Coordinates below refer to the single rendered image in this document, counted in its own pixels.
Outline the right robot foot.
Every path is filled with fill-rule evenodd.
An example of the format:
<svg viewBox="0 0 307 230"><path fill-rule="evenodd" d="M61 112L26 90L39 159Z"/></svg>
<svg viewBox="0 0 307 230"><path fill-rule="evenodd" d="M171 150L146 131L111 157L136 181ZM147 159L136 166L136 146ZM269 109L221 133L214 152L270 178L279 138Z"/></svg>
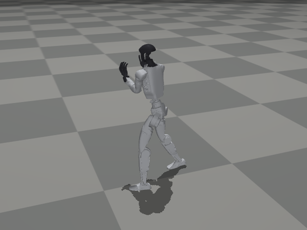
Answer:
<svg viewBox="0 0 307 230"><path fill-rule="evenodd" d="M175 160L173 163L171 163L170 165L167 166L167 169L171 170L171 169L177 168L177 167L185 165L185 164L186 164L186 161L184 159L181 159L181 162L177 162Z"/></svg>

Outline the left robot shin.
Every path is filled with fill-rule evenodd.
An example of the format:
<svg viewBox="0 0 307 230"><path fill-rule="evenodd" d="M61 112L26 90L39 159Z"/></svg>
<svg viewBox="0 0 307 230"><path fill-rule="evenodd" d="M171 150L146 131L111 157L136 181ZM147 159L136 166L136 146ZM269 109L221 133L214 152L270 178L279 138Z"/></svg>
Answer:
<svg viewBox="0 0 307 230"><path fill-rule="evenodd" d="M141 156L139 155L139 170L141 174L141 180L143 179L141 185L146 185L147 172L149 171L149 163L150 163L150 151L144 149L141 153Z"/></svg>

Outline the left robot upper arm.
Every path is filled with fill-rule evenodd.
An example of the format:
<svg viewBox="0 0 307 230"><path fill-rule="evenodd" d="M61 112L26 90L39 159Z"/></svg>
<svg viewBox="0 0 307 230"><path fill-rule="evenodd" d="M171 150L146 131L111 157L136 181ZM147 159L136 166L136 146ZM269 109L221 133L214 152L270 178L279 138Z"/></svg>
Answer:
<svg viewBox="0 0 307 230"><path fill-rule="evenodd" d="M135 73L135 93L140 93L142 91L142 83L147 74L148 71L145 69L140 69Z"/></svg>

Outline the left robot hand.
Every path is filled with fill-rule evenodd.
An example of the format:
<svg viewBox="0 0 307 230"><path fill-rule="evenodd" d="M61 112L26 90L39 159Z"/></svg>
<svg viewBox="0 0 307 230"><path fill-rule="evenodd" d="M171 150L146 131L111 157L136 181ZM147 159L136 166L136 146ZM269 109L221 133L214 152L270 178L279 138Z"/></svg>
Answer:
<svg viewBox="0 0 307 230"><path fill-rule="evenodd" d="M121 64L120 64L120 67L119 67L119 70L120 70L120 72L121 72L121 74L123 75L123 80L124 80L124 82L126 82L127 81L127 79L126 79L126 77L128 77L129 78L129 76L128 76L128 72L127 72L127 65L128 65L128 63L126 64L126 62L123 64L124 62L121 62ZM126 64L126 65L125 65Z"/></svg>

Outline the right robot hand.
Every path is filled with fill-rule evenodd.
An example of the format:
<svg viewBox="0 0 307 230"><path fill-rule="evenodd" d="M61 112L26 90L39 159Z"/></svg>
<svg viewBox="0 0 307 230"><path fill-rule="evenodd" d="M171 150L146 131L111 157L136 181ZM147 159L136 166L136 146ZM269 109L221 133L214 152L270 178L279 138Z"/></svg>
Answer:
<svg viewBox="0 0 307 230"><path fill-rule="evenodd" d="M143 57L144 57L144 55L143 55ZM147 58L147 54L145 54L145 59ZM149 57L150 58L150 57ZM142 66L142 67L144 67L146 64L147 64L147 62L144 62L143 60L142 60L142 58L140 59L140 55L139 55L139 61L140 61L140 65Z"/></svg>

